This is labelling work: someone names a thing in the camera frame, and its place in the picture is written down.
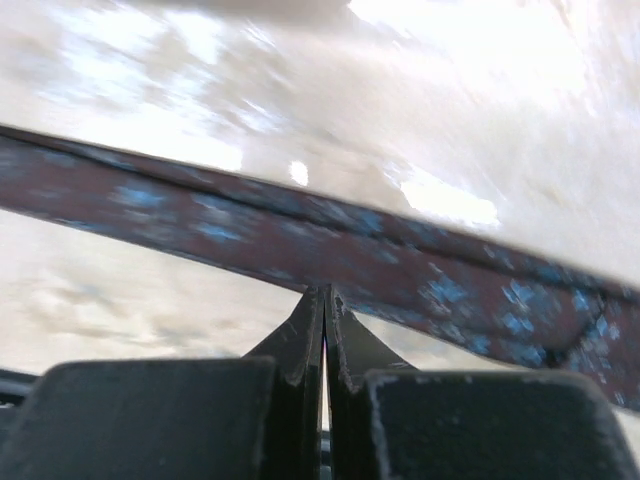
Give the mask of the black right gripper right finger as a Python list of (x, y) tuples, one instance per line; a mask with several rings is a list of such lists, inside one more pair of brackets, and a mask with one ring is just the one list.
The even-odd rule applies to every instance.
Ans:
[(585, 377), (420, 370), (326, 287), (337, 479), (635, 479), (608, 402)]

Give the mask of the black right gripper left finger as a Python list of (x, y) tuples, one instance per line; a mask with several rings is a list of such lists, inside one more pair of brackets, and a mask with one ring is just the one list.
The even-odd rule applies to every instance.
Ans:
[(5, 479), (316, 479), (323, 292), (231, 359), (69, 362), (1, 416)]

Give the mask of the maroon blue-flowered tie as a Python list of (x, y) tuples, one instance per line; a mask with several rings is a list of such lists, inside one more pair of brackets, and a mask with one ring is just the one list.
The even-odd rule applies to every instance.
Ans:
[(357, 310), (639, 406), (639, 293), (427, 221), (263, 181), (1, 130), (1, 204)]

